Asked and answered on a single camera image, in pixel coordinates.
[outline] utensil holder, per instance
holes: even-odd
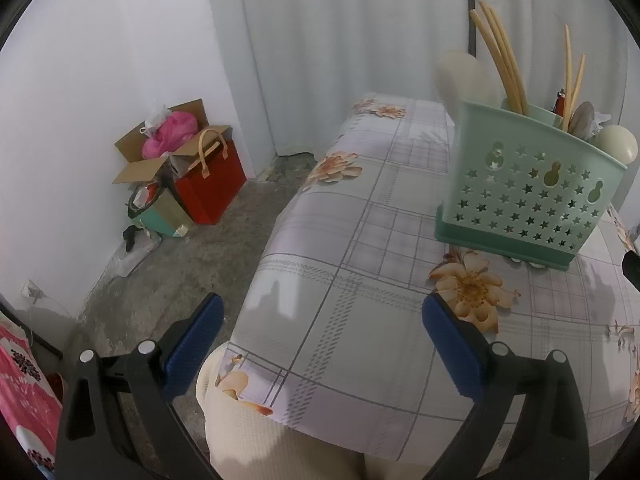
[[[566,270],[626,166],[559,130],[561,117],[462,101],[436,238]]]

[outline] red shopping bag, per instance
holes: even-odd
[[[204,138],[208,133],[218,136],[217,142],[204,152]],[[217,224],[246,177],[233,141],[226,142],[215,128],[200,133],[200,160],[195,168],[177,180],[175,189],[187,212],[196,224]]]

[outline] bag handle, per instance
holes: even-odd
[[[226,140],[225,140],[225,137],[222,136],[222,133],[218,129],[214,128],[213,126],[207,126],[206,128],[203,128],[200,131],[200,139],[198,140],[198,154],[200,155],[200,163],[202,164],[203,178],[207,178],[209,176],[209,167],[207,166],[207,163],[204,160],[204,157],[205,157],[204,137],[207,134],[207,132],[213,132],[216,135],[216,137],[220,140],[220,143],[222,143],[222,158],[228,157],[228,153],[226,149]]]

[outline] beige pants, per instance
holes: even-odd
[[[426,466],[363,455],[292,430],[214,387],[226,343],[202,365],[196,398],[211,464],[225,480],[421,480]]]

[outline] gray floor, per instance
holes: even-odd
[[[279,157],[271,171],[242,186],[217,225],[196,226],[184,238],[165,238],[128,277],[98,286],[69,338],[63,371],[68,374],[87,347],[109,356],[130,352],[144,338],[158,339],[171,323],[189,317],[210,291],[225,302],[225,324],[214,347],[228,340],[273,223],[314,165],[306,153]],[[194,384],[174,406],[206,451],[204,418],[193,390]],[[143,428],[131,423],[133,403],[123,403],[143,462],[159,470]]]

